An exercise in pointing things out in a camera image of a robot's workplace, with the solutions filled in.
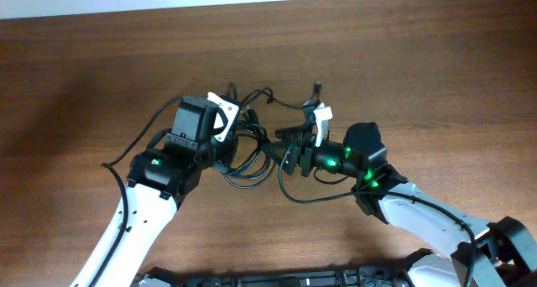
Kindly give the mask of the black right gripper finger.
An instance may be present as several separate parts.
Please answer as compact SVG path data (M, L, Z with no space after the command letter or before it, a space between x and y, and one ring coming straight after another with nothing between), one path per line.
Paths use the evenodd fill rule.
M290 128L281 128L275 131L275 137L278 139L302 139L312 132L312 127L303 128L294 126Z
M292 145L290 141L284 140L264 144L263 152L277 164L282 162L284 156L286 156L286 164L296 164L300 153L300 148L298 145Z

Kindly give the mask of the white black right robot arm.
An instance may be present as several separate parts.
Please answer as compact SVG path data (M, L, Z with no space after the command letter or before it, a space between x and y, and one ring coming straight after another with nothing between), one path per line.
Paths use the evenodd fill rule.
M281 175L300 169L355 179L348 196L362 212L404 229L430 245L405 259L394 284L409 286L534 286L536 241L512 217L497 222L472 217L427 196L387 160L376 123L355 123L342 142L312 127L280 129L262 150Z

